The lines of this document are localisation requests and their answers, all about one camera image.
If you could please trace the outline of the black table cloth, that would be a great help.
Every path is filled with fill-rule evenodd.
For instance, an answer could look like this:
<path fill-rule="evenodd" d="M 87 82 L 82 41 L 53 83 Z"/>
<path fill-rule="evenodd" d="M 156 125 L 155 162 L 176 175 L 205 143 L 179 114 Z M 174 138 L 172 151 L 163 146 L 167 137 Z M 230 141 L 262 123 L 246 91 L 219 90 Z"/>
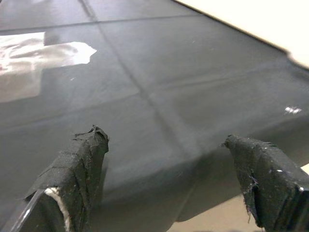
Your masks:
<path fill-rule="evenodd" d="M 32 32 L 96 52 L 0 103 L 0 231 L 93 125 L 110 142 L 89 232 L 167 232 L 239 195 L 230 134 L 309 163 L 309 71 L 276 48 L 172 0 L 0 0 L 0 36 Z"/>

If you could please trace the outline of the clear tape cross patch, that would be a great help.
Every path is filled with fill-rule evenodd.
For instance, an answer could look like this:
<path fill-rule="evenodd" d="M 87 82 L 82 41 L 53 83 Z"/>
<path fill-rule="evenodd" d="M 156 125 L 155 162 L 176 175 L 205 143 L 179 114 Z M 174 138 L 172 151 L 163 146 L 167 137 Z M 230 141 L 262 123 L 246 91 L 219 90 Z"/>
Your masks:
<path fill-rule="evenodd" d="M 0 103 L 36 97 L 44 69 L 88 64 L 86 43 L 45 45 L 45 32 L 0 36 Z"/>

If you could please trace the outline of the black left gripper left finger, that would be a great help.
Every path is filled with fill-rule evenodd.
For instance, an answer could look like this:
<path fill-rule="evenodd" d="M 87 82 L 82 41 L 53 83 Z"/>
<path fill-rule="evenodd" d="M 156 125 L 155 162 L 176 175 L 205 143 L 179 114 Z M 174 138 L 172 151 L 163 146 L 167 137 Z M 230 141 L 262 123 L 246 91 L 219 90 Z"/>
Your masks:
<path fill-rule="evenodd" d="M 94 125 L 38 176 L 7 220 L 7 232 L 86 232 L 109 137 Z"/>

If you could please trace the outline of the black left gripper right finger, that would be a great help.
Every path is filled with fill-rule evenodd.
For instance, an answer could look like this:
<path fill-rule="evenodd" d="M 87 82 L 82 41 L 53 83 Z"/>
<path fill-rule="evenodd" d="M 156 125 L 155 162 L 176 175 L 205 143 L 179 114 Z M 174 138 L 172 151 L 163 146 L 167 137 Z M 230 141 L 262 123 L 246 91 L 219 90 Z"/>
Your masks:
<path fill-rule="evenodd" d="M 309 232 L 309 174 L 277 146 L 229 135 L 246 209 L 266 232 Z"/>

